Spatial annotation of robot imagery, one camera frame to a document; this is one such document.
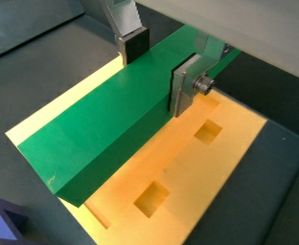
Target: gray surface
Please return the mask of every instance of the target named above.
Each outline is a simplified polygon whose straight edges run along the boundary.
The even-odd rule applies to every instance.
[[[298,171],[299,137],[268,122],[186,244],[262,244]]]
[[[112,43],[111,30],[82,17],[0,58],[0,198],[27,208],[26,234],[48,244],[94,241],[5,132],[118,56]]]
[[[78,0],[1,0],[0,55],[83,13]]]
[[[137,0],[299,77],[299,0]]]
[[[299,174],[264,244],[299,244]]]
[[[299,135],[299,78],[242,53],[215,81],[219,89]]]

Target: bolt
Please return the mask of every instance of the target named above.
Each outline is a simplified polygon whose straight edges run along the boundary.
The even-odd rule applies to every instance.
[[[209,78],[206,74],[202,74],[195,80],[194,89],[197,92],[206,96],[213,90],[214,85],[215,80]]]

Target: yellow platform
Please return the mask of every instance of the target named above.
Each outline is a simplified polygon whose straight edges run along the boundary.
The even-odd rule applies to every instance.
[[[198,95],[84,205],[63,201],[96,243],[183,244],[265,123],[219,92]]]

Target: green foam block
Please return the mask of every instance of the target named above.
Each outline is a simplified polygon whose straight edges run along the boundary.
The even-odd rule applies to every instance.
[[[195,35],[179,29],[18,146],[52,193],[74,205],[171,119],[171,70],[195,52]]]

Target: green rectangular bar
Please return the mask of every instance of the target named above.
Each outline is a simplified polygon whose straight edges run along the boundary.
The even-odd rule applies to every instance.
[[[74,205],[170,120],[171,71],[195,52],[195,35],[189,26],[178,30],[18,146],[52,193]]]

